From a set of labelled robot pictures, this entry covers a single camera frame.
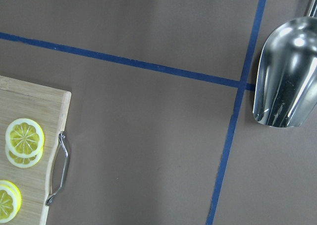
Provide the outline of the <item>metal scoop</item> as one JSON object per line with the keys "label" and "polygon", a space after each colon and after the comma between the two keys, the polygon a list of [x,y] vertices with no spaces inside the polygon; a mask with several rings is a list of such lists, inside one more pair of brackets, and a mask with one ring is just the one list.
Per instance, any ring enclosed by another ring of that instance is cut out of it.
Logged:
{"label": "metal scoop", "polygon": [[317,0],[304,16],[268,36],[259,60],[254,119],[271,127],[299,127],[317,104]]}

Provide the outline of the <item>upper yellow lemon slice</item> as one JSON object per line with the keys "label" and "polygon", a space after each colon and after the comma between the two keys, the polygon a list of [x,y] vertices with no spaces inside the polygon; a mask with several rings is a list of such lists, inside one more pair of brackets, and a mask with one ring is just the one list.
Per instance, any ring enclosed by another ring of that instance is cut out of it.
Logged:
{"label": "upper yellow lemon slice", "polygon": [[5,132],[9,150],[18,157],[29,158],[43,149],[45,141],[41,126],[32,119],[18,118],[12,121]]}

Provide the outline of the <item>yellow lemon slice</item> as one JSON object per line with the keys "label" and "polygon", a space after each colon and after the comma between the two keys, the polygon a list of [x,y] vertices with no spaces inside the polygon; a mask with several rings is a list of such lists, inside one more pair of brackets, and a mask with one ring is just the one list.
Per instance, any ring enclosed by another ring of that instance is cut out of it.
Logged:
{"label": "yellow lemon slice", "polygon": [[0,181],[0,223],[11,221],[19,212],[22,195],[18,187],[8,180]]}
{"label": "yellow lemon slice", "polygon": [[45,141],[41,126],[32,119],[18,118],[12,121],[5,132],[9,150],[18,157],[29,158],[43,149]]}
{"label": "yellow lemon slice", "polygon": [[7,145],[5,146],[5,154],[6,154],[8,161],[12,165],[14,165],[18,168],[21,168],[21,169],[30,168],[30,167],[36,165],[40,161],[40,159],[42,158],[43,151],[44,151],[44,149],[41,149],[41,151],[38,154],[36,154],[35,156],[29,157],[29,158],[21,158],[21,157],[16,156],[15,154],[13,154],[9,150]]}

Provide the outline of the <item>wooden cutting board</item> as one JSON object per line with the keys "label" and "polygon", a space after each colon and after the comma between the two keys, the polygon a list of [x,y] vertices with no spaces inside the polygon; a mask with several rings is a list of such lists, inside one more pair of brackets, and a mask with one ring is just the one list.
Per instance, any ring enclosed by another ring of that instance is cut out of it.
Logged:
{"label": "wooden cutting board", "polygon": [[44,225],[64,187],[70,151],[65,124],[71,93],[0,79],[0,190],[15,206],[5,225]]}

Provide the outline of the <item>lower yellow lemon slice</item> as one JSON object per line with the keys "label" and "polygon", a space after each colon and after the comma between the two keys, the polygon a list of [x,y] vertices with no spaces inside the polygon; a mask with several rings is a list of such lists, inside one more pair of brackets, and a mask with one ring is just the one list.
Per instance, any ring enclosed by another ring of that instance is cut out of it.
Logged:
{"label": "lower yellow lemon slice", "polygon": [[15,154],[13,154],[9,150],[7,145],[5,146],[5,154],[6,154],[8,161],[12,165],[14,165],[18,168],[21,168],[21,169],[30,168],[30,167],[36,165],[40,161],[40,159],[42,158],[43,151],[44,151],[44,149],[41,149],[41,151],[38,154],[36,154],[35,156],[29,157],[29,158],[21,158],[21,157],[16,156]]}

